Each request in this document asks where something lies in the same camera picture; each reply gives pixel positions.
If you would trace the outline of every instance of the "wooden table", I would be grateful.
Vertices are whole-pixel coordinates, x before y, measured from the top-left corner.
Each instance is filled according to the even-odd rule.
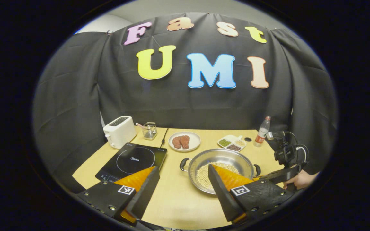
[[[140,127],[135,126],[137,136],[131,143],[159,147],[166,132],[166,128],[157,128],[157,136],[154,140],[145,140]],[[215,195],[206,194],[198,190],[188,177],[188,173],[179,169],[179,163],[184,158],[193,158],[199,153],[220,148],[217,141],[226,136],[249,137],[251,142],[240,153],[246,156],[252,164],[261,167],[261,174],[268,174],[280,170],[273,157],[272,148],[264,141],[257,148],[253,146],[253,140],[257,136],[256,130],[185,130],[170,128],[166,133],[165,140],[177,132],[190,131],[201,137],[201,145],[191,152],[177,152],[168,143],[163,148],[168,149],[166,159],[160,169],[160,180],[142,217],[142,220],[155,225],[177,229],[209,229],[231,225],[227,222],[219,200]],[[108,143],[102,146],[90,158],[87,159],[72,175],[84,188],[88,189],[100,180],[95,174],[117,153],[118,149],[112,148]]]

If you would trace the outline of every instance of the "pen holder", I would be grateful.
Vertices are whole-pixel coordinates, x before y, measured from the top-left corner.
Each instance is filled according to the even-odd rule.
[[[157,126],[154,122],[147,122],[144,124],[144,127],[148,129],[142,129],[142,133],[144,134],[144,138],[147,140],[153,140],[157,135]]]

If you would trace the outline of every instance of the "blue letter m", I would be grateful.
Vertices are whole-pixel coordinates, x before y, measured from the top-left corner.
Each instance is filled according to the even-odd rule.
[[[186,56],[191,60],[192,79],[188,83],[190,88],[201,88],[204,82],[201,80],[201,75],[204,76],[207,84],[212,87],[216,77],[219,74],[219,81],[216,85],[220,88],[235,88],[236,83],[233,81],[232,63],[235,57],[231,55],[219,55],[215,64],[212,66],[209,60],[201,53],[192,53]]]

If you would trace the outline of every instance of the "human hand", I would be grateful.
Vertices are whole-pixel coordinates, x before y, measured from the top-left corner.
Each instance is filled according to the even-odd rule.
[[[284,182],[283,189],[286,190],[288,188],[288,184],[294,183],[297,190],[303,189],[308,187],[313,180],[316,178],[317,174],[310,175],[304,170],[301,170],[296,176],[292,177],[288,181]]]

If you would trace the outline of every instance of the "induction cooktop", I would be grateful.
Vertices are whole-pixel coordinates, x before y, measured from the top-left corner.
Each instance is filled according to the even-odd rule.
[[[115,182],[140,170],[158,166],[166,157],[166,148],[126,143],[95,175],[99,180]]]

